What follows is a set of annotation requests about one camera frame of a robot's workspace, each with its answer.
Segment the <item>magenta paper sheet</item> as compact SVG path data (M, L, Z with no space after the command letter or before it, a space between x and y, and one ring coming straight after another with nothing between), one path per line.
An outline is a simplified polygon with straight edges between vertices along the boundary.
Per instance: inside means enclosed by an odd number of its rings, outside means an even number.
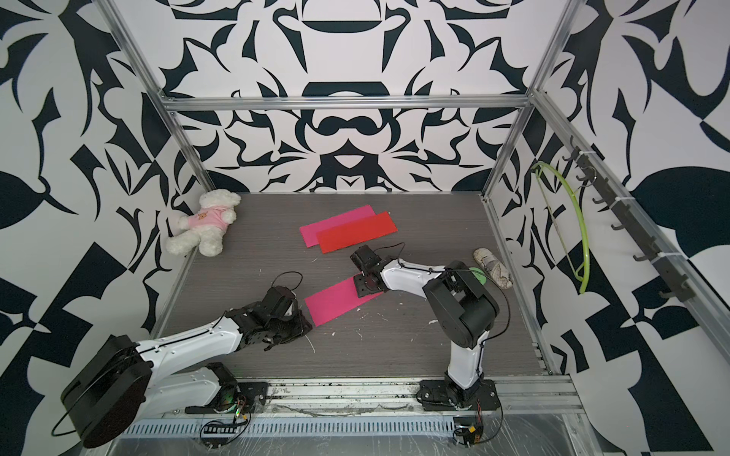
M300 235L302 235L305 246L307 248L311 248L319 244L319 238L317 236L320 232L327 231L349 222L355 222L356 220L366 219L374 216L375 214L374 209L372 209L370 205L366 205L332 218L326 218L320 222L304 225L300 228Z
M381 295L382 292L377 292L367 294L361 298L357 294L355 279L350 277L317 294L313 294L313 296L309 296L305 299L305 303L314 325L319 327Z

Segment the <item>red square paper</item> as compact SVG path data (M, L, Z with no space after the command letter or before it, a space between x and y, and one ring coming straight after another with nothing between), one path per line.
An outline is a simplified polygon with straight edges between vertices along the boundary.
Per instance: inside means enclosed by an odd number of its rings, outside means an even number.
M329 254L394 233L397 233L397 226L390 214L383 212L321 231L317 234L317 240L321 253Z

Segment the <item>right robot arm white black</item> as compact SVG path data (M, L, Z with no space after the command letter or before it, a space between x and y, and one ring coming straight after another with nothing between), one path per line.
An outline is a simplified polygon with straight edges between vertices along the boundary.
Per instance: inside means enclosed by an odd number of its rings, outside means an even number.
M355 291L360 298L404 292L424 298L451 342L445 378L420 388L420 402L433 410L464 409L474 404L485 382L483 359L499 306L476 275L461 261L427 266L386 256L364 245L351 254L359 270Z

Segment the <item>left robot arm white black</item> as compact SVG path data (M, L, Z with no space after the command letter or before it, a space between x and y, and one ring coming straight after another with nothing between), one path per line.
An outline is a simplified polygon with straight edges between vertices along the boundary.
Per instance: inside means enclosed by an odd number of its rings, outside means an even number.
M312 329L295 293L273 286L262 300L192 330L139 342L114 336L65 387L65 416L84 448L98 448L173 410L241 412L252 401L219 357L257 344L271 350Z

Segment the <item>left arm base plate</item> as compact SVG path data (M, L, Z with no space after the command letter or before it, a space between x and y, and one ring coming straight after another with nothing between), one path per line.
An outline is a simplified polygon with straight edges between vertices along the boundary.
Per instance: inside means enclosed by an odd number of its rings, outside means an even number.
M222 385L214 398L205 406L192 406L184 409L186 414L222 414L254 412L266 403L269 384L267 382L243 382L234 386Z

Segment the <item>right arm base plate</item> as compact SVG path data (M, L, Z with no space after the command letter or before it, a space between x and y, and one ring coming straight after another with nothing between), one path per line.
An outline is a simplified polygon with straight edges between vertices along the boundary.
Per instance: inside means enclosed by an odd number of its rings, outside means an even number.
M454 381L422 380L416 400L426 412L451 410L498 410L501 402L492 380L478 379L469 389L462 389Z

